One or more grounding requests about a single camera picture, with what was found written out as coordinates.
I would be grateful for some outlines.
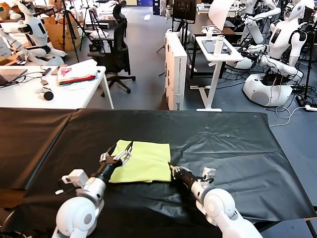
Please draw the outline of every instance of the yellow towel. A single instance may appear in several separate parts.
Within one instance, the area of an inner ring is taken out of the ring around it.
[[[130,141],[118,141],[112,155],[124,151],[129,143]],[[167,162],[170,162],[169,144],[134,141],[130,160],[115,169],[109,182],[170,182]]]

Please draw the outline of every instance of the monitor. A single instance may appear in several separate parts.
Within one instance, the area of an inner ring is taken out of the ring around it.
[[[213,0],[210,5],[208,17],[210,21],[220,30],[223,30],[230,7],[235,0]]]
[[[202,3],[212,4],[213,0],[202,0]]]

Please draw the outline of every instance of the gray floor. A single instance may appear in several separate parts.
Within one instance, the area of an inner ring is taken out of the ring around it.
[[[123,9],[123,13],[128,19],[126,43],[129,46],[130,63],[132,74],[137,80],[126,81],[131,88],[131,94],[127,94],[118,85],[114,85],[110,92],[115,109],[141,109],[158,110],[166,109],[164,94],[164,76],[159,77],[164,71],[164,50],[158,54],[156,51],[164,43],[164,33],[171,27],[171,20],[166,24],[164,17],[152,15],[149,7],[128,7]],[[88,41],[84,42],[84,49],[79,54],[80,60],[88,57]],[[75,63],[74,53],[70,53],[66,62]],[[203,55],[199,55],[196,64],[198,69],[207,67],[207,62]],[[317,87],[317,68],[313,65],[310,85]],[[225,81],[219,87],[233,85],[244,80]],[[243,85],[218,89],[215,94],[213,107],[222,108],[223,111],[240,112],[263,112],[268,116],[269,124],[285,123],[286,120],[280,119],[275,112],[267,111],[265,108],[250,102],[242,93]],[[89,108],[109,109],[109,103],[105,98],[100,97],[101,90],[93,96]],[[198,90],[185,91],[185,109],[195,110],[203,107]],[[290,111],[297,108],[295,100],[289,107]],[[272,127],[277,141],[284,150],[287,158],[292,164],[299,180],[301,181],[306,193],[313,205],[317,205],[317,189],[315,181],[317,179],[317,156],[315,145],[317,135],[317,113],[309,113],[302,109],[297,110],[286,126]],[[312,237],[303,220],[285,221],[265,232],[264,238],[310,238]]]

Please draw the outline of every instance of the office chair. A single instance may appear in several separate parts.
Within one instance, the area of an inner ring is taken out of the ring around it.
[[[113,36],[113,39],[110,38],[102,38],[104,41],[108,41],[110,45],[111,53],[104,53],[103,49],[98,51],[92,51],[88,54],[88,56],[92,57],[99,66],[106,67],[106,73],[118,74],[122,70],[131,74],[130,69],[130,61],[129,61],[129,49],[128,46],[124,42],[124,31],[126,29],[126,24],[121,22],[119,25],[116,26]],[[109,88],[115,83],[119,83],[122,87],[126,89],[127,93],[131,93],[130,88],[128,88],[121,80],[122,79],[132,79],[135,81],[135,76],[120,76],[115,75],[112,77],[112,80],[109,84]]]
[[[125,6],[127,6],[127,2],[125,0],[123,0],[121,3],[116,4],[113,8],[112,15],[115,18],[115,20],[117,21],[118,25],[121,22],[124,22],[126,25],[128,25],[127,18],[125,17],[125,15],[123,15],[121,13],[121,8],[125,7]],[[126,37],[126,36],[127,36],[127,29],[124,30],[124,37]]]

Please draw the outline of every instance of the white humanoid robot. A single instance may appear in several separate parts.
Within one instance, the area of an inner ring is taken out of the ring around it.
[[[255,54],[260,65],[269,66],[276,75],[272,85],[263,84],[264,74],[252,74],[246,79],[243,92],[251,101],[266,107],[283,106],[286,103],[292,88],[284,82],[297,81],[303,77],[303,73],[294,67],[307,38],[306,33],[300,31],[305,23],[299,25],[298,19],[306,7],[313,9],[314,5],[313,0],[292,0],[284,13],[285,20],[276,26],[271,24],[269,45],[250,46],[247,50]],[[289,62],[286,64],[280,59],[290,46]]]
[[[264,41],[262,32],[259,30],[257,22],[268,17],[273,17],[281,13],[281,9],[276,7],[275,0],[260,0],[264,7],[268,7],[270,10],[262,12],[254,16],[254,7],[259,0],[247,0],[245,8],[240,12],[244,14],[242,19],[244,20],[245,27],[241,36],[240,42],[243,42],[246,37],[250,37],[256,44],[261,44]],[[254,61],[244,57],[244,59],[238,63],[228,62],[227,64],[234,68],[249,69],[253,65]]]
[[[28,9],[30,4],[24,1],[18,1],[17,5],[25,20],[19,20],[17,28],[0,29],[0,35],[6,38],[9,44],[16,48],[18,54],[26,60],[30,60],[39,65],[61,65],[64,61],[61,57],[65,56],[64,51],[54,49],[48,44],[48,34],[45,30],[43,20],[33,16]],[[35,43],[34,47],[25,49],[18,41],[9,36],[9,33],[23,33],[28,35]]]
[[[185,167],[170,164],[170,168],[173,178],[181,179],[193,193],[196,206],[206,220],[220,228],[223,238],[263,238],[255,226],[238,212],[229,192],[210,186],[214,169],[204,168],[203,176],[196,177]]]
[[[115,145],[100,156],[100,168],[89,178],[82,169],[73,170],[63,176],[64,183],[72,183],[77,188],[76,197],[70,198],[59,208],[56,228],[52,238],[86,238],[97,226],[97,218],[104,207],[104,192],[114,170],[123,166],[131,157],[131,142],[116,156],[110,156]]]

